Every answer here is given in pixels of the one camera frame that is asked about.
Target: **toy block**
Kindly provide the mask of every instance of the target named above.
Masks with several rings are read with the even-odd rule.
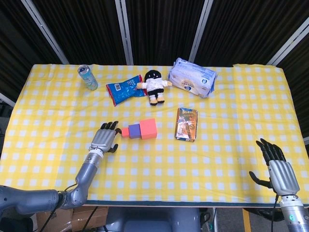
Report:
[[[122,135],[123,138],[129,137],[129,128],[128,127],[122,128],[121,133],[122,133],[121,135]]]
[[[157,136],[157,130],[156,130],[156,124],[155,119],[145,119],[140,121],[140,133],[141,133],[141,139],[151,139],[156,138]]]
[[[129,136],[131,139],[140,138],[140,125],[129,125]]]

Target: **yellow checkered tablecloth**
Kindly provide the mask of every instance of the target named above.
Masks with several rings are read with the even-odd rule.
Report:
[[[309,160],[292,97],[282,69],[235,65],[218,72],[207,99],[182,89],[165,89],[166,102],[150,106],[148,97],[130,98],[114,107],[107,83],[125,81],[150,69],[167,78],[171,67],[99,66],[99,87],[88,90],[76,65],[34,65],[18,98],[5,135],[0,161],[1,184],[21,189],[63,190],[73,184],[92,138],[102,122],[119,127],[154,117],[158,136],[122,139],[105,154],[89,190],[97,201],[193,203],[273,203],[274,193],[249,177],[268,179],[255,140],[280,146],[309,203]],[[198,110],[195,142],[174,138],[177,108]]]

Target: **black wire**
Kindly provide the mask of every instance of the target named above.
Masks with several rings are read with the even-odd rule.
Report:
[[[73,187],[73,186],[75,186],[75,185],[77,185],[77,183],[68,186],[64,191],[66,192],[69,188],[71,188],[71,187]],[[44,225],[43,225],[42,229],[40,230],[40,232],[43,232],[43,230],[45,229],[47,223],[48,223],[49,220],[52,218],[52,215],[55,213],[56,209],[57,209],[57,205],[56,205],[56,207],[53,209],[53,211],[51,212],[51,214],[50,214],[50,216],[48,217],[48,219],[46,220],[46,222],[44,223]]]
[[[213,219],[212,219],[212,231],[214,231],[214,218],[216,217],[217,208],[214,209]]]
[[[42,232],[42,231],[45,229],[47,223],[48,223],[49,220],[52,218],[52,215],[55,213],[56,209],[57,209],[57,206],[56,206],[56,207],[53,209],[53,211],[51,212],[50,216],[49,216],[48,219],[46,220],[46,222],[45,222],[45,224],[43,225],[43,227],[42,227],[42,229],[40,230],[40,232]]]
[[[85,224],[84,227],[83,227],[82,232],[85,232],[85,229],[86,229],[86,227],[87,227],[87,225],[88,225],[88,223],[89,223],[89,221],[90,221],[92,215],[93,215],[93,214],[95,213],[95,211],[97,210],[97,208],[98,208],[98,207],[96,206],[96,207],[94,208],[94,210],[92,211],[92,213],[90,214],[90,216],[89,216],[89,218],[88,218],[86,224]]]
[[[278,196],[278,194],[276,194],[276,199],[275,199],[274,207],[272,208],[271,232],[273,232],[273,229],[274,229],[275,208],[276,208],[276,204],[277,204],[278,198],[279,198],[279,196]]]
[[[67,187],[64,191],[66,192],[69,188],[71,188],[71,187],[73,187],[73,186],[75,186],[75,185],[77,185],[77,183],[75,183],[75,184],[73,184],[73,185],[70,185],[70,186]]]

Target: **robotic finger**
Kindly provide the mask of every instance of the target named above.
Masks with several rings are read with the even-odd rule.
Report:
[[[269,188],[269,189],[273,188],[270,181],[260,180],[259,178],[256,177],[256,175],[254,174],[254,172],[249,171],[249,175],[250,175],[251,179],[252,179],[255,183],[257,183],[258,185],[262,185],[262,186],[267,187],[267,188]]]
[[[270,157],[270,160],[276,160],[276,156],[271,149],[272,144],[270,144],[269,142],[267,142],[264,139],[260,139],[260,140],[263,143],[265,151],[267,152],[268,156]]]
[[[265,159],[266,165],[269,166],[269,161],[272,160],[269,154],[266,152],[264,145],[260,141],[255,141],[256,144],[261,148],[263,157]]]
[[[101,126],[101,128],[100,128],[100,129],[101,129],[101,130],[102,130],[102,129],[105,129],[106,125],[107,125],[107,123],[106,123],[106,122],[104,122],[104,123],[102,124],[102,126]]]
[[[282,152],[282,150],[281,150],[281,148],[278,147],[278,146],[275,145],[275,144],[273,144],[273,146],[274,146],[274,148],[275,148],[275,150],[276,150],[276,153],[277,153],[278,156],[279,156],[279,160],[286,161],[286,160],[285,160],[285,157],[284,157],[284,154],[283,154],[283,152]]]
[[[114,122],[112,123],[110,129],[111,129],[111,130],[114,130],[115,127],[117,126],[117,124],[118,124],[118,121],[114,121]]]
[[[268,152],[272,153],[274,160],[280,160],[279,154],[277,153],[277,151],[274,147],[274,144],[271,144],[264,139],[261,139],[261,141],[266,144]]]
[[[109,123],[106,125],[105,129],[108,130],[108,129],[111,127],[111,125],[112,125],[112,122],[109,122]]]
[[[118,148],[118,144],[115,144],[114,147],[111,147],[108,152],[114,153]]]
[[[121,132],[121,129],[119,129],[119,128],[117,128],[117,129],[115,129],[115,131],[116,131],[116,134],[122,134],[122,132]]]

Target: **doll's shoe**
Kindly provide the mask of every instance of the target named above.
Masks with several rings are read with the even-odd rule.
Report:
[[[158,101],[156,99],[150,100],[150,105],[157,105]]]
[[[164,97],[158,97],[157,98],[158,103],[164,103]]]

